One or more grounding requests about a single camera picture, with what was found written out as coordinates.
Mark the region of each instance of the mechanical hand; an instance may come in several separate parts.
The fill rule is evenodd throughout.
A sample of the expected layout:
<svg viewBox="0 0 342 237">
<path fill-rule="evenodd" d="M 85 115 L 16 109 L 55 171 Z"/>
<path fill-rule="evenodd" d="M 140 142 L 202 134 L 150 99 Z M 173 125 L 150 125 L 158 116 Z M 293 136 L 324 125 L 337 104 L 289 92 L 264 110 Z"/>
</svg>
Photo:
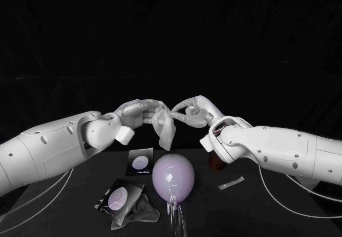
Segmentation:
<svg viewBox="0 0 342 237">
<path fill-rule="evenodd" d="M 159 105 L 159 101 L 153 99 L 133 100 L 124 103 L 114 113 L 119 115 L 123 125 L 136 129 L 145 123 L 152 123 Z"/>
<path fill-rule="evenodd" d="M 178 113 L 178 111 L 185 107 L 184 115 Z M 171 116 L 175 119 L 197 128 L 205 127 L 207 125 L 211 126 L 217 120 L 225 116 L 214 103 L 202 95 L 184 100 L 171 112 Z"/>
</svg>

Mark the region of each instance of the purple egg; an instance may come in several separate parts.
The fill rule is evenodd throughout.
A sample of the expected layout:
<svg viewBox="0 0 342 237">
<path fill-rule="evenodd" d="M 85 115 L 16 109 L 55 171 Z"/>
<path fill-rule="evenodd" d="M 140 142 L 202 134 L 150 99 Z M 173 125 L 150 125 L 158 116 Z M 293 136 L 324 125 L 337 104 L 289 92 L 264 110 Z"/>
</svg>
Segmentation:
<svg viewBox="0 0 342 237">
<path fill-rule="evenodd" d="M 152 180 L 160 197 L 181 203 L 192 190 L 195 173 L 189 160 L 179 154 L 165 155 L 155 164 Z"/>
</svg>

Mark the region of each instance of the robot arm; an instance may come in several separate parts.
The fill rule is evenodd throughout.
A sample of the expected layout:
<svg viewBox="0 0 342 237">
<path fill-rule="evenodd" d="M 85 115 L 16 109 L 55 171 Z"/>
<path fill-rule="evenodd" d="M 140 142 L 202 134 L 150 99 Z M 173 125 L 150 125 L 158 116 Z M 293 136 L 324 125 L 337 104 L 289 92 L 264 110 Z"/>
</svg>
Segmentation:
<svg viewBox="0 0 342 237">
<path fill-rule="evenodd" d="M 172 116 L 188 123 L 194 118 L 178 113 Z M 217 118 L 210 126 L 201 144 L 224 162 L 250 158 L 263 168 L 293 175 L 300 181 L 312 179 L 342 185 L 342 141 L 286 128 L 253 127 L 243 118 L 231 116 Z"/>
<path fill-rule="evenodd" d="M 134 100 L 114 113 L 90 111 L 45 123 L 0 145 L 0 196 L 64 174 L 119 140 L 127 145 L 134 128 L 150 123 L 159 102 Z"/>
</svg>

